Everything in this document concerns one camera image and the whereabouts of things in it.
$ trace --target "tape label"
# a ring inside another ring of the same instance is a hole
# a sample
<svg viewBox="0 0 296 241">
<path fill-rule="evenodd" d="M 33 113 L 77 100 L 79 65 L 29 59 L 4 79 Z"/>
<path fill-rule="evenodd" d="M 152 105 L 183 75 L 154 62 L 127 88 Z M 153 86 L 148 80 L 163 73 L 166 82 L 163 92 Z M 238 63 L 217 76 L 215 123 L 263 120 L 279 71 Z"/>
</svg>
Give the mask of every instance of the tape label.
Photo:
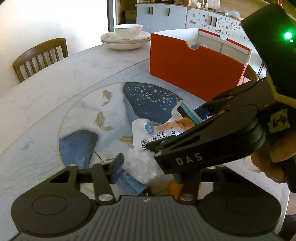
<svg viewBox="0 0 296 241">
<path fill-rule="evenodd" d="M 288 120 L 288 109 L 283 109 L 272 114 L 270 117 L 270 122 L 267 124 L 269 126 L 270 133 L 275 133 L 290 128 Z"/>
</svg>

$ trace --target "hand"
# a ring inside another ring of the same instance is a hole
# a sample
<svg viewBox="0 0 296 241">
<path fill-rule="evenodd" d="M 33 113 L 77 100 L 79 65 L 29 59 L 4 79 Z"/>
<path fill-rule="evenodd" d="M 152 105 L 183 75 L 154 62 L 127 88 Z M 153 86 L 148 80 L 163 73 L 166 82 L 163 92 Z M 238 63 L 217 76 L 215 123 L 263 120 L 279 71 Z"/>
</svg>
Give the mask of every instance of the hand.
<svg viewBox="0 0 296 241">
<path fill-rule="evenodd" d="M 296 154 L 296 128 L 290 128 L 272 146 L 270 155 L 264 153 L 253 153 L 252 163 L 263 171 L 265 175 L 277 183 L 281 183 L 284 178 L 282 168 L 274 165 L 275 162 L 284 161 Z"/>
</svg>

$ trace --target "blue label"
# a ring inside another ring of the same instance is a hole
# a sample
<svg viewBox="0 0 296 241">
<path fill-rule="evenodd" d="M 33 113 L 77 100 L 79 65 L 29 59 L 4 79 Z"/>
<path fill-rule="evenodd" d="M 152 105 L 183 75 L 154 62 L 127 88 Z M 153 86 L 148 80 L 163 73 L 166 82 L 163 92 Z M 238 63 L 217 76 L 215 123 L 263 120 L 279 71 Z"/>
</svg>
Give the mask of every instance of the blue label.
<svg viewBox="0 0 296 241">
<path fill-rule="evenodd" d="M 189 110 L 189 108 L 184 104 L 184 102 L 182 102 L 180 104 L 180 106 L 182 107 L 182 109 L 185 111 L 185 113 L 189 116 L 189 118 L 194 121 L 195 124 L 199 124 L 201 121 L 199 121 L 194 114 L 191 112 L 191 110 Z"/>
<path fill-rule="evenodd" d="M 117 179 L 116 185 L 125 195 L 131 196 L 138 196 L 147 188 L 147 186 L 134 179 L 126 171 L 121 173 L 120 177 Z"/>
<path fill-rule="evenodd" d="M 152 126 L 149 123 L 146 123 L 145 129 L 148 132 L 148 134 L 153 134 Z"/>
</svg>

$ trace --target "fish painting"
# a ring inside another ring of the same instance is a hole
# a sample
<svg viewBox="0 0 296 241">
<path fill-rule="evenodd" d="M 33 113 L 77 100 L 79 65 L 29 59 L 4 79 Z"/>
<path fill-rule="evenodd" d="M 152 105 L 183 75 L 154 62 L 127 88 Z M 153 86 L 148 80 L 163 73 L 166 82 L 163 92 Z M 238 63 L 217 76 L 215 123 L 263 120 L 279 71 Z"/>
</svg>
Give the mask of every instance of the fish painting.
<svg viewBox="0 0 296 241">
<path fill-rule="evenodd" d="M 104 116 L 103 116 L 103 113 L 102 112 L 99 112 L 97 115 L 96 115 L 96 119 L 94 120 L 94 124 L 96 124 L 99 128 L 101 128 L 103 131 L 111 131 L 113 130 L 111 128 L 111 126 L 108 126 L 108 127 L 103 127 L 103 124 L 104 124 Z"/>
<path fill-rule="evenodd" d="M 118 139 L 120 142 L 127 144 L 129 147 L 133 147 L 133 137 L 125 136 Z"/>
<path fill-rule="evenodd" d="M 109 101 L 111 100 L 112 97 L 112 93 L 108 90 L 103 90 L 103 97 L 107 99 L 107 101 L 105 101 L 102 106 L 106 105 L 109 103 Z"/>
</svg>

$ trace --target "orange object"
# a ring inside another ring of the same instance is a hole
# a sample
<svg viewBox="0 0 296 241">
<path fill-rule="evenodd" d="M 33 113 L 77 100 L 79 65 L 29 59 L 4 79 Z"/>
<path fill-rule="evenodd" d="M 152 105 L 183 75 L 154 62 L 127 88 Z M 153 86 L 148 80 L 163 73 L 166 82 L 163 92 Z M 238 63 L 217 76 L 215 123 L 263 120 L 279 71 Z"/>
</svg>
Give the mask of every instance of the orange object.
<svg viewBox="0 0 296 241">
<path fill-rule="evenodd" d="M 150 74 L 205 101 L 241 84 L 246 67 L 215 50 L 193 50 L 185 40 L 151 34 Z"/>
<path fill-rule="evenodd" d="M 183 187 L 183 184 L 177 183 L 176 179 L 173 178 L 168 185 L 168 194 L 173 195 L 174 198 L 177 199 L 179 196 L 179 193 L 181 192 L 182 187 Z"/>
</svg>

